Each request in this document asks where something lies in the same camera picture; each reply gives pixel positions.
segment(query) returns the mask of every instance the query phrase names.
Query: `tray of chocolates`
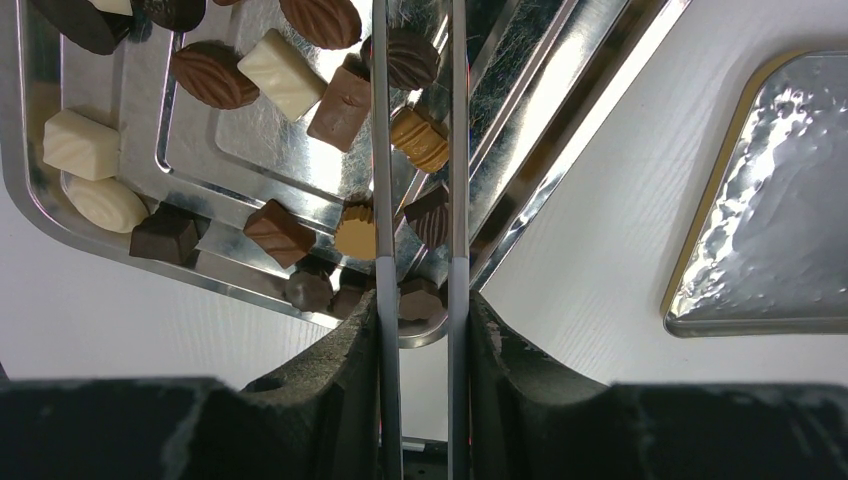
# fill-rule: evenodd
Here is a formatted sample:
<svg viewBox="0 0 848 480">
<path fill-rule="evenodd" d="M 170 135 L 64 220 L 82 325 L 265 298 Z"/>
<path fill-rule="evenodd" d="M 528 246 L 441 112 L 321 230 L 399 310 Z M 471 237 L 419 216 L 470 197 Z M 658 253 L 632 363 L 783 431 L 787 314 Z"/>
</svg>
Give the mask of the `tray of chocolates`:
<svg viewBox="0 0 848 480">
<path fill-rule="evenodd" d="M 686 3 L 468 0 L 473 288 Z M 399 329 L 418 347 L 445 331 L 451 4 L 387 5 Z M 7 189 L 63 243 L 334 327 L 374 288 L 370 17 L 371 0 L 3 2 Z"/>
</svg>

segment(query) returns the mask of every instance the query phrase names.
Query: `silver tray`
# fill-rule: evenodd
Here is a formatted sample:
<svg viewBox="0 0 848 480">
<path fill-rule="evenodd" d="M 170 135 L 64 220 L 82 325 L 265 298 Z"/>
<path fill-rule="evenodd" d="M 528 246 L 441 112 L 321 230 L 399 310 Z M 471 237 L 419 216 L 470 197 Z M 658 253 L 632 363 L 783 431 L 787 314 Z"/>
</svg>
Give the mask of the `silver tray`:
<svg viewBox="0 0 848 480">
<path fill-rule="evenodd" d="M 848 53 L 744 89 L 663 304 L 682 337 L 848 333 Z"/>
<path fill-rule="evenodd" d="M 354 0 L 370 31 L 369 0 Z M 471 74 L 471 279 L 482 288 L 560 183 L 586 143 L 665 37 L 689 0 L 469 0 Z M 389 0 L 390 22 L 426 33 L 442 52 L 437 83 L 392 93 L 392 108 L 415 104 L 436 121 L 449 112 L 447 0 Z M 241 227 L 268 199 L 281 201 L 318 232 L 312 254 L 370 274 L 373 265 L 343 258 L 332 234 L 342 206 L 371 191 L 370 139 L 360 133 L 348 154 L 305 135 L 311 113 L 288 124 L 264 97 L 232 112 L 206 107 L 177 88 L 169 58 L 182 45 L 221 40 L 242 53 L 279 29 L 329 80 L 345 55 L 295 34 L 277 0 L 234 8 L 209 2 L 200 27 L 176 35 L 137 22 L 111 57 L 66 41 L 26 0 L 0 6 L 3 174 L 24 215 L 51 237 L 80 250 L 143 268 L 250 303 L 335 327 L 339 320 L 304 314 L 281 298 L 284 270 Z M 186 267 L 127 255 L 128 237 L 86 222 L 63 193 L 61 175 L 41 162 L 43 123 L 73 108 L 118 129 L 119 178 L 154 205 L 165 201 L 209 219 L 196 259 Z M 397 208 L 398 278 L 419 276 L 444 286 L 446 247 L 427 251 L 403 221 L 402 206 L 446 179 L 416 172 L 402 153 L 392 158 Z M 338 288 L 339 275 L 334 275 Z M 402 347 L 444 335 L 445 315 L 402 322 Z"/>
</svg>

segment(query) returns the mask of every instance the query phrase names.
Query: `square white chocolate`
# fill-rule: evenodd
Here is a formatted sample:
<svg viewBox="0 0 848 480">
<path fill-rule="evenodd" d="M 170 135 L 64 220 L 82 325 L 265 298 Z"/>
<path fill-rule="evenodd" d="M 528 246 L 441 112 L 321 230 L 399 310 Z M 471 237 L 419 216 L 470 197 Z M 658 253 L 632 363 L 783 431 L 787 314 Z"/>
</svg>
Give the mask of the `square white chocolate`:
<svg viewBox="0 0 848 480">
<path fill-rule="evenodd" d="M 86 180 L 114 177 L 120 143 L 115 130 L 62 110 L 44 124 L 44 163 Z"/>
<path fill-rule="evenodd" d="M 132 5 L 130 0 L 88 0 L 94 8 L 106 13 L 132 16 Z"/>
<path fill-rule="evenodd" d="M 324 95 L 327 84 L 280 32 L 269 30 L 238 68 L 271 99 L 290 122 L 297 121 Z"/>
</svg>

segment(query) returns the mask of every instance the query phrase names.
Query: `metal tray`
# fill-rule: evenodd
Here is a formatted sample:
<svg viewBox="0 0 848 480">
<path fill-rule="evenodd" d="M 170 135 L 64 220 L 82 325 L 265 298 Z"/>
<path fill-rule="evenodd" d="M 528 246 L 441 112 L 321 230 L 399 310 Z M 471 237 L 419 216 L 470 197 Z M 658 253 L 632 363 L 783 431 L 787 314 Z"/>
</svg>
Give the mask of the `metal tray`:
<svg viewBox="0 0 848 480">
<path fill-rule="evenodd" d="M 370 1 L 354 0 L 370 31 Z M 689 0 L 469 0 L 471 122 L 469 238 L 473 288 L 482 288 L 562 180 L 594 132 L 665 37 Z M 425 33 L 442 52 L 437 83 L 392 93 L 392 108 L 415 104 L 437 122 L 449 113 L 447 0 L 389 0 L 390 22 Z M 234 8 L 209 2 L 200 27 L 176 35 L 136 22 L 111 57 L 66 41 L 26 0 L 0 6 L 3 173 L 24 215 L 80 250 L 156 272 L 328 327 L 339 320 L 303 314 L 281 298 L 286 278 L 241 227 L 271 198 L 281 201 L 319 240 L 312 253 L 370 274 L 373 265 L 343 258 L 332 234 L 343 204 L 371 192 L 370 141 L 363 129 L 348 154 L 305 135 L 310 114 L 295 124 L 267 99 L 232 111 L 206 107 L 177 88 L 169 58 L 182 45 L 221 40 L 242 53 L 277 28 L 329 80 L 345 55 L 308 45 L 287 25 L 277 0 Z M 126 235 L 86 222 L 62 191 L 61 175 L 41 162 L 43 123 L 73 108 L 118 129 L 119 178 L 148 202 L 165 201 L 209 219 L 187 267 L 130 258 Z M 423 249 L 400 208 L 446 178 L 424 175 L 394 152 L 392 197 L 398 278 L 447 277 L 446 247 Z M 338 287 L 339 275 L 333 275 Z M 402 322 L 402 347 L 444 335 L 445 316 Z"/>
<path fill-rule="evenodd" d="M 746 86 L 663 303 L 677 336 L 848 333 L 848 53 Z"/>
</svg>

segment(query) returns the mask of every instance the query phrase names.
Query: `tabletop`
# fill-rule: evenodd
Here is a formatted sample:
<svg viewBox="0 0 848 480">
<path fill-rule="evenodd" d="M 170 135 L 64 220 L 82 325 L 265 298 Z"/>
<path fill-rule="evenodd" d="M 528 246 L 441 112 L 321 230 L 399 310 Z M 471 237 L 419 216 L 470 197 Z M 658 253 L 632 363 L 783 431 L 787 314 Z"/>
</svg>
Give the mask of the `tabletop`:
<svg viewBox="0 0 848 480">
<path fill-rule="evenodd" d="M 692 0 L 483 293 L 611 382 L 848 384 L 848 336 L 677 339 L 659 304 L 738 96 L 769 58 L 848 44 L 841 0 Z M 82 253 L 0 191 L 0 362 L 13 379 L 211 375 L 240 388 L 327 329 Z M 404 434 L 447 438 L 447 342 L 401 352 Z"/>
</svg>

